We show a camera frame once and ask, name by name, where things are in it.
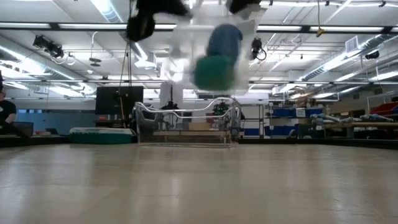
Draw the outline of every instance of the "ceiling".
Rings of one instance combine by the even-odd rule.
[[[0,21],[7,22],[71,22],[71,23],[103,23],[107,22],[102,13],[93,4],[95,0],[53,0],[53,1],[28,1],[28,0],[2,0],[0,7]],[[126,22],[129,17],[129,4],[127,0],[109,0],[114,10],[120,15],[121,22]],[[218,1],[204,0],[201,6],[202,18],[219,23],[220,18],[226,17],[226,11],[217,7]],[[379,7],[380,1],[330,1],[325,6],[325,1],[320,1],[320,11],[316,1],[263,1],[262,7],[267,8],[260,24],[297,24],[336,26],[395,26],[398,24],[398,1],[388,1],[384,7]],[[178,18],[165,14],[155,15],[157,24],[177,24]],[[94,36],[93,48],[91,41],[93,32],[85,31],[37,31],[37,30],[0,30],[0,37],[22,47],[24,52],[17,53],[45,64],[47,67],[62,67],[64,73],[70,74],[74,79],[99,80],[108,77],[110,80],[128,79],[128,66],[124,62],[126,41],[119,32],[99,32]],[[38,50],[32,43],[37,35],[44,35],[48,40],[61,44],[63,50],[75,58],[75,63],[69,65],[74,59],[64,62],[65,58],[55,60],[61,65],[50,61],[51,57],[43,50]],[[248,70],[241,74],[245,80],[283,81],[298,80],[311,68],[322,65],[329,59],[345,51],[345,42],[355,34],[323,34],[316,37],[315,34],[288,34],[288,33],[258,33],[257,37],[262,39],[267,58],[262,62],[252,62]],[[358,35],[359,43],[375,35]],[[157,57],[158,68],[168,57],[171,44],[178,42],[173,32],[155,32],[150,38],[139,42],[145,53]],[[383,42],[377,48],[380,51],[378,60],[384,60],[398,53],[396,40],[391,38]],[[101,59],[100,67],[93,67],[89,58]],[[132,61],[132,74],[134,80],[161,80],[161,69],[146,70],[137,68]],[[361,67],[370,66],[377,60],[362,60],[361,57],[353,57],[340,66],[333,67],[328,72],[322,73],[310,81],[332,82],[355,72]],[[396,60],[380,65],[380,69],[393,66]],[[370,73],[375,74],[375,69],[369,69],[368,74],[360,73],[350,80],[364,80]],[[91,85],[103,86],[103,83]],[[146,83],[146,88],[159,88],[159,83]],[[256,84],[248,85],[252,89],[272,90],[278,84]]]

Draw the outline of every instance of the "storage rack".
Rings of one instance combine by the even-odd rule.
[[[270,136],[272,139],[280,139],[287,138],[292,129],[296,130],[298,133],[300,124],[308,124],[310,122],[311,114],[319,114],[322,113],[322,108],[297,108],[296,105],[283,105],[279,104],[278,106],[270,103],[266,106],[266,109],[269,112],[269,116],[265,116],[265,119],[269,119],[269,129],[264,129],[267,136]],[[288,125],[281,125],[283,121],[278,125],[275,125],[273,121],[275,120],[284,120]],[[297,119],[298,122],[292,125],[292,123],[288,123],[288,120]]]
[[[257,106],[258,107],[258,118],[245,118],[245,120],[242,120],[242,128],[244,128],[244,124],[246,122],[258,122],[259,123],[259,134],[258,138],[262,139],[264,138],[264,105],[262,104],[251,104],[251,105],[241,105],[242,107],[253,107]],[[253,138],[254,136],[252,135],[244,135],[244,138]]]

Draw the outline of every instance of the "ceiling light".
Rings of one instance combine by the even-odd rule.
[[[145,60],[139,60],[138,62],[134,63],[137,68],[144,68],[144,69],[155,69],[156,64],[152,62],[148,62]]]
[[[318,95],[313,96],[312,98],[320,99],[320,98],[325,98],[325,97],[328,97],[328,96],[331,96],[331,95],[334,95],[334,94],[335,93],[320,93]]]
[[[299,97],[302,97],[303,95],[301,94],[301,93],[297,93],[297,94],[294,94],[293,96],[291,96],[290,98],[291,99],[296,99],[296,98],[299,98]]]
[[[126,29],[126,24],[59,24],[61,29]]]
[[[28,73],[27,75],[31,75],[31,76],[50,76],[51,73],[38,73],[38,74],[36,74],[36,73],[32,73],[32,74]]]
[[[309,84],[309,85],[311,85],[311,84],[314,84],[314,85],[316,85],[316,84],[320,84],[320,85],[329,84],[329,82],[313,82],[313,81],[309,81],[309,82],[307,82],[307,81],[296,81],[294,83],[296,83],[296,84]]]
[[[377,75],[377,76],[369,79],[369,81],[381,81],[381,80],[385,80],[387,78],[392,78],[396,75],[398,75],[398,72],[387,72],[387,73],[383,73],[381,75]]]
[[[310,31],[316,32],[319,27],[313,26],[310,28]],[[380,32],[384,29],[384,27],[321,27],[324,31],[332,31],[332,32]]]
[[[174,73],[174,75],[172,76],[173,82],[180,82],[182,81],[182,78],[183,78],[183,73],[181,72]]]
[[[354,77],[354,76],[355,76],[355,74],[350,73],[350,74],[348,74],[348,75],[344,75],[344,76],[342,76],[342,77],[336,79],[335,81],[336,81],[336,82],[344,81],[344,80],[347,80],[347,79],[352,78],[352,77]]]
[[[148,60],[148,55],[145,54],[145,52],[144,52],[144,50],[141,48],[141,46],[140,46],[137,42],[134,43],[134,45],[137,47],[139,53],[141,54],[141,56],[138,56],[138,55],[137,55],[137,57],[139,57],[139,60]]]
[[[91,0],[91,3],[99,10],[99,12],[107,13],[114,10],[114,7],[109,0]]]
[[[175,24],[156,24],[155,29],[170,29],[173,30],[176,28],[177,25]]]
[[[28,88],[26,86],[21,85],[21,84],[16,83],[16,82],[4,82],[3,84],[7,85],[7,86],[12,86],[14,88],[18,88],[18,89],[21,89],[21,90],[28,90]]]
[[[346,90],[341,91],[340,93],[348,93],[349,91],[353,91],[353,90],[356,90],[356,89],[358,89],[358,88],[359,88],[359,86],[352,87],[352,88],[348,88],[348,89],[346,89]]]
[[[259,31],[299,31],[301,26],[264,26],[259,25],[257,30]]]
[[[35,28],[35,29],[50,29],[48,23],[19,23],[19,22],[0,22],[0,28]]]
[[[4,82],[42,82],[41,80],[34,80],[34,79],[7,79]]]
[[[338,85],[368,85],[369,82],[337,82]]]

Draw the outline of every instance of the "wooden floor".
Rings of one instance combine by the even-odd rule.
[[[135,145],[0,151],[0,223],[398,223],[398,151]]]

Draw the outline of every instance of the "computer monitor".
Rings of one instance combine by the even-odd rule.
[[[95,114],[131,114],[136,102],[144,101],[144,87],[98,87]]]

